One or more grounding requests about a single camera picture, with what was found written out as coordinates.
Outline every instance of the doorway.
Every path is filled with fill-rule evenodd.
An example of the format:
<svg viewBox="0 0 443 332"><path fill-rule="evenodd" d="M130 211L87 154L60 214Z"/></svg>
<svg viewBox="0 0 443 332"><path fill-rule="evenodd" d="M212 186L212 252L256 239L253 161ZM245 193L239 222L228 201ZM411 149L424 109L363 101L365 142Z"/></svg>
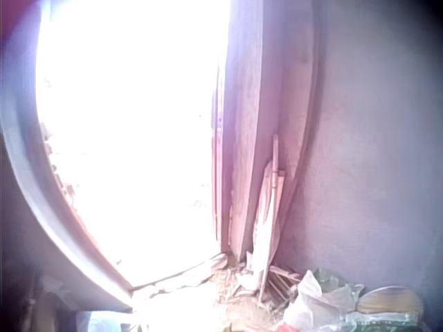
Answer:
<svg viewBox="0 0 443 332"><path fill-rule="evenodd" d="M211 107L228 2L47 10L37 110L66 202L133 286L213 256Z"/></svg>

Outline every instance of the dirt floor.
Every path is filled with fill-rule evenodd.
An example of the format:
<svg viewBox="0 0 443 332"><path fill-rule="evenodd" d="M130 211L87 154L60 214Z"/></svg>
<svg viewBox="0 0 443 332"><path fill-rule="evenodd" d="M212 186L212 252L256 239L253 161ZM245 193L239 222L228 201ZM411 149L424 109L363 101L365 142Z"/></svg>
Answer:
<svg viewBox="0 0 443 332"><path fill-rule="evenodd" d="M282 313L257 305L257 297L233 296L237 282L231 268L218 271L198 287L182 288L149 298L150 290L134 293L136 311L150 323L150 332L216 331L232 323L270 331Z"/></svg>

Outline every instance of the white plastic bag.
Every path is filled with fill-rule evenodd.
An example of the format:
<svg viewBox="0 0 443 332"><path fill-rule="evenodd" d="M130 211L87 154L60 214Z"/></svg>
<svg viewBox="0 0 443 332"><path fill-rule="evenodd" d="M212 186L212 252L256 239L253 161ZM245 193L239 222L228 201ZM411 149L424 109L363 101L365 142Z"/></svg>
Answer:
<svg viewBox="0 0 443 332"><path fill-rule="evenodd" d="M298 285L298 296L284 312L284 322L300 331L339 324L355 310L363 285L346 284L322 270L308 270Z"/></svg>

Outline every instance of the plastic bag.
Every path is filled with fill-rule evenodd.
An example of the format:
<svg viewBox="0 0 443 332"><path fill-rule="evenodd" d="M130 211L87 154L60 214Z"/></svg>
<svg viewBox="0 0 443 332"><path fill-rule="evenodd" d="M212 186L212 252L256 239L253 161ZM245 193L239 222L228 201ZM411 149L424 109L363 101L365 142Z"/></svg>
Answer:
<svg viewBox="0 0 443 332"><path fill-rule="evenodd" d="M298 296L284 312L284 322L300 331L339 324L355 310L363 285L347 284L324 270L308 270L298 285Z"/></svg>

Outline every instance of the gray wall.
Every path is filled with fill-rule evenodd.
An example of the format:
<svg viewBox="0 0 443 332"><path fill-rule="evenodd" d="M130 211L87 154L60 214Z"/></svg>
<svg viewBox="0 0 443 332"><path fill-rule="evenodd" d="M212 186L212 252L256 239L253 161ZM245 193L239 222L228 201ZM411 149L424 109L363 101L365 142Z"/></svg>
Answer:
<svg viewBox="0 0 443 332"><path fill-rule="evenodd" d="M321 1L322 83L275 257L415 289L442 326L441 27L404 1Z"/></svg>

